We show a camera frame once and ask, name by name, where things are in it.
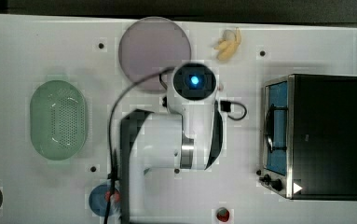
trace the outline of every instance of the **blue light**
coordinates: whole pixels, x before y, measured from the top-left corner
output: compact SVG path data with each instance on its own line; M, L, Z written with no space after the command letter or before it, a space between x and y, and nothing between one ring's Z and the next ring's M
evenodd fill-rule
M190 81L193 83L193 85L198 85L199 78L198 77L192 77L192 78L190 78Z

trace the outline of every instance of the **toy banana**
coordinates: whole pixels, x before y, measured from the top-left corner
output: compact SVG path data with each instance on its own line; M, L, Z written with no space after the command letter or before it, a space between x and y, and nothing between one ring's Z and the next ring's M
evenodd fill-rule
M218 60L226 61L230 59L241 43L240 29L236 28L234 39L228 39L227 33L225 32L224 38L220 39L218 43L219 45L214 48L220 50L217 57Z

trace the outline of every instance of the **oven knob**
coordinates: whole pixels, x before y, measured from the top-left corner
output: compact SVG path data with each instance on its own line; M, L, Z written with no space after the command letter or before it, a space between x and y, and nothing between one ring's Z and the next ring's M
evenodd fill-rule
M277 191L282 190L282 182L280 181L280 179L276 179L270 182L271 187L274 188Z
M268 186L270 184L271 177L269 175L264 175L263 177L259 177L259 180Z

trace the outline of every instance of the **cable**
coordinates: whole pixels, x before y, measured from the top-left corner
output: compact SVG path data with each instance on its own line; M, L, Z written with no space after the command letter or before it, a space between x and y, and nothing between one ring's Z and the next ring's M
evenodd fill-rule
M164 90L167 90L167 84L163 81L163 79L161 79L161 75L163 74L159 74L158 75L158 81L160 82L160 84L164 87Z
M244 111L244 113L242 114L242 116L239 117L239 118L234 118L234 117L232 117L232 116L230 116L230 115L227 115L230 119L233 119L233 120L235 120L235 121L238 121L238 120L244 119L244 118L247 116L248 110L247 110L247 107L246 107L245 105L243 105L243 104L240 103L240 102L235 102L235 101L230 101L230 103L233 104L233 105L239 105L239 106L241 106L242 109L243 109L243 111Z
M109 146L109 159L111 161L111 173L108 175L109 177L111 177L111 187L109 189L109 192L111 193L110 195L113 196L115 194L115 181L117 180L117 166L116 164L114 164L114 159L113 159L113 155L116 156L116 153L113 152L112 150L112 138L111 138L111 132L112 132L112 118L114 116L115 110L117 109L117 105L119 104L119 102L122 100L122 98L126 95L126 93L128 93L129 91L131 91L131 89L133 89L134 87L138 86L139 84L154 78L154 77L159 77L161 79L162 75L165 75L167 73L170 73L174 70L175 67L167 67L165 69L163 69L161 72L146 76L141 78L138 81L135 81L134 83L132 83L128 88L126 88L126 90L124 90L122 93L120 93L120 95L117 97L117 100L114 103L114 106L111 109L111 114L109 116L109 121L108 121L108 146ZM109 210L111 208L111 199L108 200L107 203L107 209L105 211L105 216L104 216L104 224L108 223L108 217L109 217Z

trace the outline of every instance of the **blue bowl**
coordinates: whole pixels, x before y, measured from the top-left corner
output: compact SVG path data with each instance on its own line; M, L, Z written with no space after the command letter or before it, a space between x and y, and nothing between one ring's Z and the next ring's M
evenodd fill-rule
M93 211L94 214L96 214L99 217L104 217L105 216L105 211L106 211L106 205L107 201L105 200L105 193L109 190L110 186L109 184L101 184L98 187L96 187L90 194L89 196L89 206L91 211ZM120 207L120 203L111 203L111 209L109 211L109 216L112 216L114 214L114 210L116 211L115 208Z

